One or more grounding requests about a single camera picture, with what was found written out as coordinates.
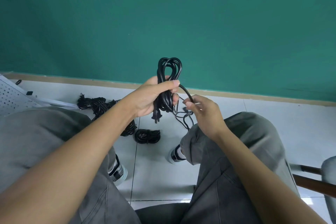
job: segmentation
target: forearm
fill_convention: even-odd
[[[0,195],[1,223],[67,223],[134,113],[121,101]]]
[[[233,165],[263,223],[325,223],[228,128],[215,141]]]

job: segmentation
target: black cable on floor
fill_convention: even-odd
[[[81,93],[77,101],[77,106],[79,109],[92,109],[95,117],[92,120],[98,119],[102,116],[107,110],[109,110],[112,106],[118,103],[119,100],[112,100],[111,102],[106,103],[105,98],[85,98]],[[134,120],[131,121],[130,124],[127,125],[125,130],[121,133],[121,136],[129,136],[134,134],[136,125]]]
[[[140,144],[154,144],[160,140],[160,130],[138,129],[134,139]]]
[[[168,79],[165,78],[165,69],[166,67],[170,67],[172,69],[171,75]],[[182,71],[182,63],[178,58],[161,58],[159,60],[159,63],[157,65],[157,83],[165,82],[165,81],[171,81],[171,80],[177,80],[180,76],[180,73]],[[191,98],[191,95],[187,91],[185,87],[183,87],[181,84],[179,85],[181,89],[184,90],[184,92],[188,95],[191,102],[194,102]],[[186,118],[189,116],[189,118],[192,121],[192,124],[194,124],[194,121],[190,117],[193,112],[188,111],[185,109],[185,112],[177,112],[178,104],[176,107],[173,106],[173,95],[170,92],[170,90],[167,90],[165,92],[162,92],[154,101],[154,111],[152,119],[155,120],[155,123],[160,121],[160,118],[162,117],[161,111],[166,112],[172,112],[175,115],[175,118],[187,129],[189,130],[189,126],[186,123]]]

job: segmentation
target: leg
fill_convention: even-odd
[[[0,193],[90,123],[81,113],[54,107],[27,110],[2,119]],[[140,223],[107,173],[114,159],[115,152],[111,149],[71,224]]]
[[[225,119],[225,123],[298,194],[284,147],[268,120],[254,113],[241,112]],[[216,143],[195,125],[180,145],[191,164],[201,164],[196,190],[181,223],[261,223],[232,165]]]

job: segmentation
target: teal wall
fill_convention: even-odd
[[[0,71],[336,101],[336,0],[0,0]]]

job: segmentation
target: baseboard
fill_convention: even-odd
[[[8,79],[17,79],[17,80],[21,79],[25,81],[36,81],[36,82],[57,82],[57,83],[102,86],[102,87],[122,88],[122,89],[136,89],[140,86],[140,84],[135,84],[135,83],[119,83],[119,82],[108,82],[108,81],[100,81],[100,80],[64,78],[64,77],[20,74],[20,73],[4,73],[3,75],[7,77]],[[195,90],[195,89],[189,89],[189,88],[188,88],[188,91],[192,95],[198,94],[198,95],[204,95],[204,96],[216,96],[216,97],[226,97],[226,98],[241,98],[241,99],[254,99],[254,100],[265,100],[265,101],[275,101],[275,102],[287,102],[287,103],[296,103],[296,104],[336,106],[336,102],[329,102],[329,101],[282,98],[282,97],[261,96],[261,95],[254,95],[254,94],[231,93],[231,92],[212,91],[212,90]]]

